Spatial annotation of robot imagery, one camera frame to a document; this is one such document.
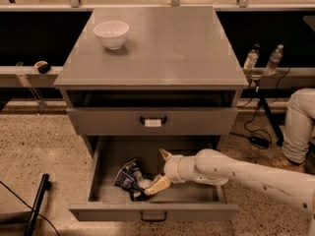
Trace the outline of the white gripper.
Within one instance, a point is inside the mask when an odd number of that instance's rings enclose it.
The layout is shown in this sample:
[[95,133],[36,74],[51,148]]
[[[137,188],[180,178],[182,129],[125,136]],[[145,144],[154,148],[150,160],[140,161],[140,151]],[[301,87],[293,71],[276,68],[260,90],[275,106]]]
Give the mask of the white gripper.
[[165,175],[158,175],[145,190],[147,196],[155,195],[167,189],[171,182],[174,184],[194,181],[196,179],[195,156],[172,155],[169,151],[159,150],[165,160],[163,171]]

